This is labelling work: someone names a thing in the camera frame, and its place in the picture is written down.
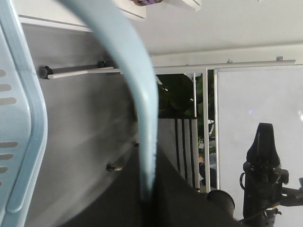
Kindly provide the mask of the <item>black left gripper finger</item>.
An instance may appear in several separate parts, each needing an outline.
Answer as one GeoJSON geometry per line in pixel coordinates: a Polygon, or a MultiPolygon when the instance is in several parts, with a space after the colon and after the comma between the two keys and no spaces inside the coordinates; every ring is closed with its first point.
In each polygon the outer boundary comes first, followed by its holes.
{"type": "Polygon", "coordinates": [[[167,157],[142,149],[143,227],[239,227],[227,211],[190,187],[167,157]]]}

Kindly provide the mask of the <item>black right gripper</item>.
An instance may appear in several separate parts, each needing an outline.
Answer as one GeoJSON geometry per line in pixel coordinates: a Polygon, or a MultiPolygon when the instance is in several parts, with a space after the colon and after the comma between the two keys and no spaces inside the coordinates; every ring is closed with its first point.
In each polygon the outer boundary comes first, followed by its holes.
{"type": "Polygon", "coordinates": [[[281,168],[272,124],[258,125],[243,170],[243,224],[249,227],[272,227],[278,214],[276,206],[283,198],[282,184],[289,180],[288,171],[281,168]]]}

